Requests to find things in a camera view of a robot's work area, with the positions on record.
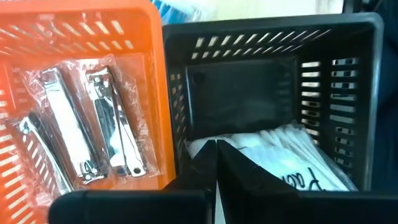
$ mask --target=orange plastic basket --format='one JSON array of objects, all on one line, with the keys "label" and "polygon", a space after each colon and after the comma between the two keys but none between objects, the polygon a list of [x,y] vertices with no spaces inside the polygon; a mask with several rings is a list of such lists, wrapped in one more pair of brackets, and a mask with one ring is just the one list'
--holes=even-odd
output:
[{"label": "orange plastic basket", "polygon": [[66,58],[133,54],[142,62],[145,75],[136,77],[137,84],[140,98],[149,102],[143,110],[164,174],[137,179],[129,188],[161,189],[175,177],[161,28],[159,13],[149,1],[0,2],[1,223],[46,222],[21,181],[33,175],[27,172],[31,169],[24,154],[16,154],[25,149],[5,125],[7,118],[28,111],[33,103],[15,74],[17,67],[43,69]]}]

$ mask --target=basket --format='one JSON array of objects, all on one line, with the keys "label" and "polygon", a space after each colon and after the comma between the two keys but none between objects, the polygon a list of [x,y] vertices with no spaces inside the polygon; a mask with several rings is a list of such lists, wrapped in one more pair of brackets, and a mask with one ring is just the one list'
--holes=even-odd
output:
[{"label": "basket", "polygon": [[382,32],[372,13],[165,26],[178,168],[184,141],[296,120],[370,190]]},{"label": "basket", "polygon": [[[30,167],[24,167],[23,161],[31,158],[15,153],[25,149],[17,148],[17,140],[4,125],[8,117],[28,111],[33,104],[15,75],[17,67],[43,69],[66,58],[134,54],[145,71],[137,85],[140,98],[149,102],[143,110],[163,172],[137,179],[135,189],[161,189],[175,177],[161,20],[149,1],[2,2],[0,18],[1,223],[46,222],[29,203],[31,192],[21,182],[29,179],[25,171]],[[48,167],[34,155],[30,154],[40,168],[34,171],[45,175]]]}]

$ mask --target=black plastic basket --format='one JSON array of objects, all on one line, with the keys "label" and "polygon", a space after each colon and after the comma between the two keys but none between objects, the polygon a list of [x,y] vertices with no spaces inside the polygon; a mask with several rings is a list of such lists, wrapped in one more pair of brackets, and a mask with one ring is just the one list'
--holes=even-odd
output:
[{"label": "black plastic basket", "polygon": [[176,161],[184,141],[303,123],[370,190],[383,24],[342,14],[165,26]]}]

